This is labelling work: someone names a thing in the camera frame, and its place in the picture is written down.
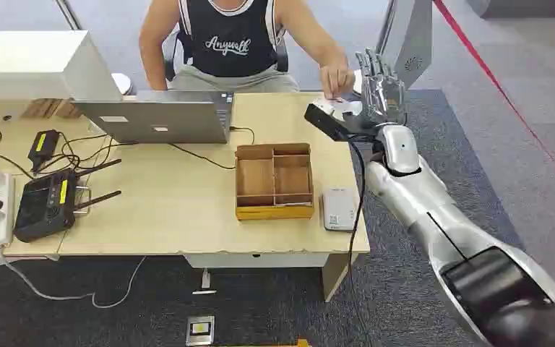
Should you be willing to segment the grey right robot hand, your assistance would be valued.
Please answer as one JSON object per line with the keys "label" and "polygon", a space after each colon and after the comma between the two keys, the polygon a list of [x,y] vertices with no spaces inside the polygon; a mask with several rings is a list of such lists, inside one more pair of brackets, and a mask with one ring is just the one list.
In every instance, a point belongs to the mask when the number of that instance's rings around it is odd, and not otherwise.
{"label": "grey right robot hand", "polygon": [[406,125],[405,85],[382,56],[370,48],[356,52],[361,71],[360,116],[364,127]]}

